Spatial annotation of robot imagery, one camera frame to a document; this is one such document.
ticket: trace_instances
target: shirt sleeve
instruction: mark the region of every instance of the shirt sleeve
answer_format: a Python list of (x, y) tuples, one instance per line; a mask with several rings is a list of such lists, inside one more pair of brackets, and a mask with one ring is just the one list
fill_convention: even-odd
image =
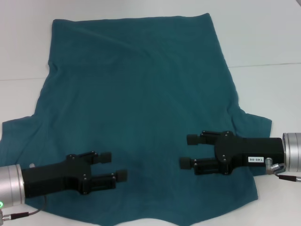
[(32, 163), (32, 155), (43, 153), (46, 141), (46, 123), (36, 115), (11, 120), (2, 124), (0, 166)]
[(257, 115), (247, 114), (238, 109), (232, 115), (236, 134), (240, 137), (269, 137), (272, 121)]

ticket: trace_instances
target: table surface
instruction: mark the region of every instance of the table surface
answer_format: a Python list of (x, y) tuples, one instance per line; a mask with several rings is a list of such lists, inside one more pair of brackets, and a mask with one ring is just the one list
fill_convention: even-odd
[[(295, 0), (2, 0), (0, 1), (0, 122), (32, 115), (48, 74), (54, 19), (95, 20), (210, 13), (247, 113), (273, 120), (272, 137), (301, 132), (301, 7)], [(259, 199), (202, 226), (299, 224), (301, 183), (255, 177)], [(4, 214), (33, 211), (27, 205)], [(7, 226), (84, 226), (41, 212)], [(156, 219), (123, 226), (173, 225)]]

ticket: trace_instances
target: t-shirt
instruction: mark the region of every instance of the t-shirt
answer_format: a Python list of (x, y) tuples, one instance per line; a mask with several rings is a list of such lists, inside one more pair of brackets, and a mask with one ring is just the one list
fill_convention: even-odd
[(180, 157), (214, 157), (213, 146), (187, 146), (187, 134), (268, 137), (271, 129), (239, 108), (209, 14), (55, 20), (48, 64), (34, 115), (3, 123), (1, 166), (111, 152), (112, 163), (92, 173), (127, 169), (128, 181), (89, 195), (50, 194), (46, 211), (102, 226), (140, 218), (188, 226), (258, 198), (247, 167), (228, 176), (180, 169)]

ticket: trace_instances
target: cable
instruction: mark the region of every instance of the cable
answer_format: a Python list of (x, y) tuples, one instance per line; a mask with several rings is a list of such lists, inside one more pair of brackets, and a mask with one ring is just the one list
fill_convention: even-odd
[(47, 205), (47, 198), (46, 198), (46, 196), (44, 196), (44, 205), (42, 206), (42, 208), (40, 208), (32, 213), (24, 212), (24, 213), (13, 213), (13, 214), (4, 215), (3, 220), (4, 221), (5, 220), (15, 220), (18, 218), (24, 218), (24, 217), (31, 216), (31, 215), (36, 214), (36, 213), (40, 212), (41, 210), (45, 209), (46, 205)]
[(33, 214), (36, 214), (36, 213), (40, 212), (41, 210), (45, 209), (46, 206), (47, 206), (47, 197), (44, 195), (44, 205), (42, 206), (42, 208), (39, 209), (39, 210), (36, 210), (36, 211), (34, 211), (32, 213), (29, 213), (28, 215), (31, 216)]
[(285, 171), (285, 164), (281, 163), (279, 164), (279, 167), (281, 167), (279, 170), (276, 170), (274, 172), (274, 175), (278, 177), (281, 180), (288, 180), (293, 182), (301, 182), (301, 177), (296, 176), (290, 176), (290, 175), (279, 175), (279, 173), (283, 173)]

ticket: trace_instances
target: silver cylinder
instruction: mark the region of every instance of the silver cylinder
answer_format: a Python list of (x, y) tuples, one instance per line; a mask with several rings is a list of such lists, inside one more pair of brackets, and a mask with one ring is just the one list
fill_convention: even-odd
[(3, 208), (25, 202), (24, 181), (20, 165), (0, 167), (0, 201)]
[(2, 213), (2, 210), (0, 210), (0, 226), (3, 225), (3, 213)]
[(301, 172), (301, 133), (284, 133), (286, 171)]

